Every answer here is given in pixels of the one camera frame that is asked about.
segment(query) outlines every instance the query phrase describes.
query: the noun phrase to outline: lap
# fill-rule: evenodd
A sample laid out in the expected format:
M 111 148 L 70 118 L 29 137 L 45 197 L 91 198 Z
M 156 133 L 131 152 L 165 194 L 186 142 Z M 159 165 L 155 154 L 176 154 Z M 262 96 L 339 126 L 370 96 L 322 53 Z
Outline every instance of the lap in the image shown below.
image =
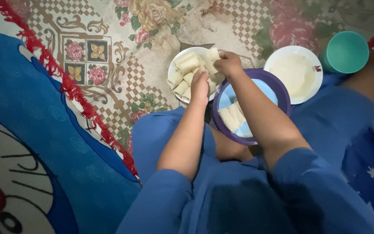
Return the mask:
M 133 157 L 141 182 L 147 182 L 156 171 L 161 152 L 177 128 L 183 113 L 184 108 L 179 107 L 145 115 L 135 123 L 132 130 Z M 216 159 L 214 137 L 210 127 L 205 125 L 199 170 L 193 187 L 200 184 L 206 168 L 217 163 L 220 162 Z
M 340 170 L 347 146 L 373 115 L 374 105 L 365 96 L 333 86 L 293 109 L 290 118 L 314 151 Z

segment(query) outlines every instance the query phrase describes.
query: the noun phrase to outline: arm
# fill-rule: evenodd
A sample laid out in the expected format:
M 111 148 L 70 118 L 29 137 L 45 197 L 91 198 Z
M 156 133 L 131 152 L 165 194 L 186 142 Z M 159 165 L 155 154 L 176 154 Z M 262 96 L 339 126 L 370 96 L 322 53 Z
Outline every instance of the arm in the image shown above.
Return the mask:
M 202 147 L 205 109 L 208 102 L 207 72 L 197 71 L 193 77 L 191 102 L 168 141 L 157 163 L 157 171 L 172 169 L 190 181 L 196 175 Z
M 309 148 L 297 127 L 246 75 L 240 57 L 232 52 L 221 54 L 215 67 L 232 84 L 253 137 L 263 149 L 269 169 L 289 150 Z

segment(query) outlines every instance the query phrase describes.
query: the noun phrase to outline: white plate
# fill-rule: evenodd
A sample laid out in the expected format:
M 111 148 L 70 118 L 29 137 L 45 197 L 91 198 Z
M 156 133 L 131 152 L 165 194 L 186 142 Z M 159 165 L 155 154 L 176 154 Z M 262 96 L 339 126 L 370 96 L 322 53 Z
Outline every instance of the white plate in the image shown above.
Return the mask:
M 297 55 L 302 55 L 306 58 L 308 58 L 313 66 L 319 66 L 321 71 L 315 73 L 315 78 L 314 82 L 311 85 L 310 92 L 306 96 L 302 97 L 293 97 L 291 98 L 291 104 L 300 104 L 308 99 L 312 98 L 319 90 L 321 84 L 322 84 L 322 66 L 317 58 L 317 56 L 311 52 L 309 49 L 306 49 L 304 47 L 298 46 L 298 45 L 290 45 L 290 46 L 285 46 L 282 47 L 281 49 L 275 51 L 271 56 L 269 56 L 268 60 L 266 61 L 265 66 L 263 69 L 267 72 L 269 72 L 269 68 L 272 64 L 273 61 L 279 56 L 285 56 L 285 55 L 291 55 L 291 54 L 297 54 Z
M 169 65 L 169 68 L 168 68 L 168 77 L 170 74 L 173 74 L 176 72 L 176 66 L 174 64 L 174 60 L 183 56 L 185 53 L 188 53 L 188 52 L 194 52 L 196 53 L 197 55 L 204 55 L 206 53 L 206 51 L 208 51 L 209 49 L 206 49 L 206 48 L 203 48 L 203 47 L 190 47 L 188 49 L 185 49 L 183 51 L 181 51 L 180 53 L 178 53 L 171 61 L 170 65 Z M 209 96 L 209 101 L 213 100 L 214 98 L 214 95 L 215 95 L 216 92 L 210 94 Z M 185 98 L 182 98 L 181 96 L 179 96 L 178 94 L 175 94 L 175 96 L 180 99 L 182 102 L 185 102 L 185 103 L 190 103 L 190 100 L 187 100 Z

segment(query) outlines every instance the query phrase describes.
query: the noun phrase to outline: white star print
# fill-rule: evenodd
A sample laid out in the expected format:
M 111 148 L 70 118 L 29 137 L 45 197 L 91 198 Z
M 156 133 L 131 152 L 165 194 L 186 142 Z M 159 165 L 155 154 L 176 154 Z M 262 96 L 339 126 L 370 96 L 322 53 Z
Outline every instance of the white star print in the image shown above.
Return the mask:
M 370 171 L 366 171 L 367 173 L 370 174 L 370 177 L 374 178 L 374 168 L 368 167 Z

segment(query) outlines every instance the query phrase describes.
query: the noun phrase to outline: green cup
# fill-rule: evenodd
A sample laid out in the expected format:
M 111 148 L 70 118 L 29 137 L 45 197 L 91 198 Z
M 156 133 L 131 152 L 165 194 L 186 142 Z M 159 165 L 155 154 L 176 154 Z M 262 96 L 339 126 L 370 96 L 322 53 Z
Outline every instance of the green cup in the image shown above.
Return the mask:
M 323 69 L 329 72 L 353 73 L 366 65 L 369 46 L 360 34 L 343 31 L 329 41 L 319 56 Z

